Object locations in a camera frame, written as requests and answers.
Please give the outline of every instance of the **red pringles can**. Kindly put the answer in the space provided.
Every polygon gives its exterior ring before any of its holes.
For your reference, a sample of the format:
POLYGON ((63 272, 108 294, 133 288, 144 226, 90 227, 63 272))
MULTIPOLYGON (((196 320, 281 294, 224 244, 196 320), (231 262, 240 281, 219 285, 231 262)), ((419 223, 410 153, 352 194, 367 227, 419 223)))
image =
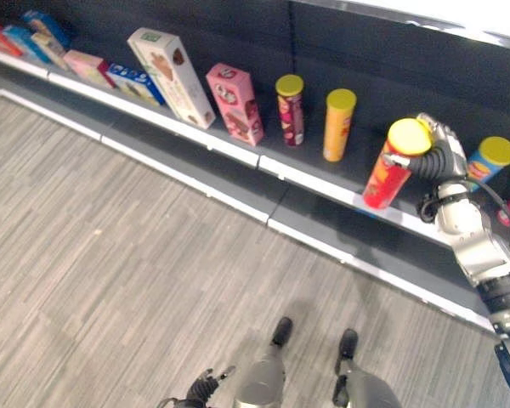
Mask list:
POLYGON ((383 145, 380 156, 377 158, 363 193, 366 205, 376 209, 386 208, 410 177, 411 172, 409 170, 386 163, 383 160, 383 154, 396 153, 402 156, 415 157, 422 155, 430 148, 430 132, 417 119, 400 119, 391 125, 388 138, 383 145))
POLYGON ((275 83, 283 138, 288 146, 298 146, 304 140, 303 88, 303 79, 293 74, 284 75, 275 83))

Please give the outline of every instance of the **pink box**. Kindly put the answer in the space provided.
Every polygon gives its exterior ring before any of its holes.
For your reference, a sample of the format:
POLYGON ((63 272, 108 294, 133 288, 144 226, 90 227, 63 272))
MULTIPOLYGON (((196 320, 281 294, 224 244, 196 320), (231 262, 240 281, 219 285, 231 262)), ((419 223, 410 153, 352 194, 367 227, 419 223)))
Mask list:
POLYGON ((219 63, 206 74, 206 79, 232 137, 256 145, 264 130, 249 73, 219 63))
POLYGON ((64 56, 64 61, 79 77, 106 88, 116 84, 107 76, 108 63, 100 57, 71 49, 64 56))

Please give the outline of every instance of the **cable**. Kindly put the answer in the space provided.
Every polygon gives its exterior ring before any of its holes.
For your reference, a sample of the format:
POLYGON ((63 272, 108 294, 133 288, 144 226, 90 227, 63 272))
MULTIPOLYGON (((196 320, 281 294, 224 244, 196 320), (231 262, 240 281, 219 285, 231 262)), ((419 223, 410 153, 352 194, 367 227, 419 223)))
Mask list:
POLYGON ((510 221, 510 209, 508 208, 507 203, 489 185, 483 181, 479 181, 476 178, 468 176, 465 178, 454 178, 454 180, 462 181, 463 184, 465 184, 465 181, 476 184, 493 199, 496 205, 499 206, 499 208, 506 214, 508 220, 510 221))

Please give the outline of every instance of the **pringles can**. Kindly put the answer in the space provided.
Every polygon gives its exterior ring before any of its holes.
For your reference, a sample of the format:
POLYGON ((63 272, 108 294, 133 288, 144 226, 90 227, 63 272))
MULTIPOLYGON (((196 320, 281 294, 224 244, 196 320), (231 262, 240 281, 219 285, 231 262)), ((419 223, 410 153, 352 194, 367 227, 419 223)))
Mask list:
POLYGON ((349 89, 335 89, 326 97, 323 156, 329 162, 338 162, 343 157, 356 102, 355 93, 349 89))
POLYGON ((304 140, 303 88, 303 79, 293 74, 284 75, 275 83, 283 138, 288 146, 298 146, 304 140))
POLYGON ((468 159, 468 176, 487 182, 510 164, 510 141, 500 136, 482 140, 478 149, 468 159))
POLYGON ((417 119, 400 119, 388 131, 388 138, 372 169, 366 184, 363 199, 367 206, 384 209, 395 198, 411 172, 383 160, 383 154, 396 153, 402 156, 420 156, 431 148, 428 127, 417 119))

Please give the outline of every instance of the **blue box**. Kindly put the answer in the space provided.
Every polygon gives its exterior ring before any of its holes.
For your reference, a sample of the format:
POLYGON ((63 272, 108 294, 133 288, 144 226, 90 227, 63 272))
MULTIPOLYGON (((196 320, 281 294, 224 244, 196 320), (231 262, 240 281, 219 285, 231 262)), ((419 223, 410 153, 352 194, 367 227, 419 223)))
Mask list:
POLYGON ((107 74, 125 94, 146 100, 153 105, 163 105, 164 98, 153 81, 144 71, 128 69, 122 65, 111 64, 107 74))
POLYGON ((26 28, 16 25, 7 25, 2 30, 2 34, 13 44, 20 48, 28 57, 40 60, 46 64, 51 64, 51 59, 37 46, 31 39, 31 32, 26 28))
POLYGON ((23 20, 28 23, 33 30, 41 32, 46 36, 54 37, 64 48, 70 47, 70 36, 49 14, 30 10, 23 14, 23 20))

